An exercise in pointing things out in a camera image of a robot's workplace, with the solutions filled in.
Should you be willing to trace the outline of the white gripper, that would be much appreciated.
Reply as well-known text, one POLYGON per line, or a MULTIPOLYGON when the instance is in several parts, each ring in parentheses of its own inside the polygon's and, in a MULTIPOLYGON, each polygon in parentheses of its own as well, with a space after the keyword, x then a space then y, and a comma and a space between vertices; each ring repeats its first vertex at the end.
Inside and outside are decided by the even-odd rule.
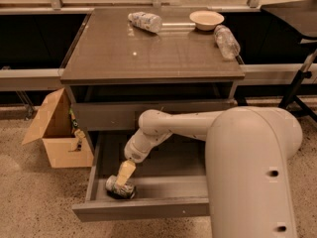
POLYGON ((124 149, 127 161, 121 164, 115 185, 123 186, 128 181, 136 169, 136 164, 145 160, 152 148, 157 145, 158 140, 157 136, 145 134, 141 129, 130 138, 124 149))

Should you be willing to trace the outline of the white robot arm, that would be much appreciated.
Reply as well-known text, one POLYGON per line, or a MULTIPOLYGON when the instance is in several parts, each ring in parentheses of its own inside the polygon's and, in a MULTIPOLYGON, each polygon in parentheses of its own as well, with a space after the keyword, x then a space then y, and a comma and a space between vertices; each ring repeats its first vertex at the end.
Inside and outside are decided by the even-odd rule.
POLYGON ((205 143, 212 238, 298 238, 287 160, 303 135, 297 119, 276 107, 168 114, 147 110, 126 144, 114 188, 171 135, 205 143))

